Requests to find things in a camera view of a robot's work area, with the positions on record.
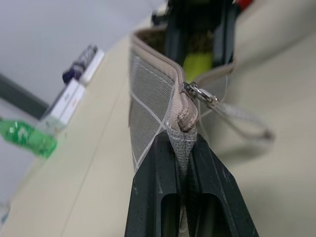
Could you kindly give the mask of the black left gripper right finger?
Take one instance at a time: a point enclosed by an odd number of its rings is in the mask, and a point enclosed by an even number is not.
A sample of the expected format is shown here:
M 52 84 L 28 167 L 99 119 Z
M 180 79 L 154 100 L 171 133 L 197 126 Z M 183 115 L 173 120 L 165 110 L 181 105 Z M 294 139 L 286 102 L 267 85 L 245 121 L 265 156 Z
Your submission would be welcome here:
M 201 136 L 189 156 L 186 213 L 191 237 L 259 235 L 234 176 Z

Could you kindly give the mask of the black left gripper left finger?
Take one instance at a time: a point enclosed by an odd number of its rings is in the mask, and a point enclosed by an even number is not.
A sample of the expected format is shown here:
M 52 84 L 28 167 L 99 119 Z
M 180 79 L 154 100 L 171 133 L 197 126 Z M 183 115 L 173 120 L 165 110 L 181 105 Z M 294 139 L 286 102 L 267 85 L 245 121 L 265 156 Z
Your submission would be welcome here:
M 133 178 L 125 236 L 178 236 L 180 190 L 169 138 L 156 136 Z

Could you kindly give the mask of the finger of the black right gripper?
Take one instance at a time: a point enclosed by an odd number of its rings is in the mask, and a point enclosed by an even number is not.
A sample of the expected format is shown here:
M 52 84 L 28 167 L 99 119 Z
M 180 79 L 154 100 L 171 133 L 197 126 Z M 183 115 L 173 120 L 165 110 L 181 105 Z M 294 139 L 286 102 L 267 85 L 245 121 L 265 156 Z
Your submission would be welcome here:
M 182 23 L 183 10 L 181 0 L 169 0 L 167 2 L 165 55 L 180 66 L 183 66 L 185 60 L 185 30 Z
M 214 68 L 233 61 L 237 16 L 237 4 L 232 0 L 222 0 L 220 23 L 213 33 Z

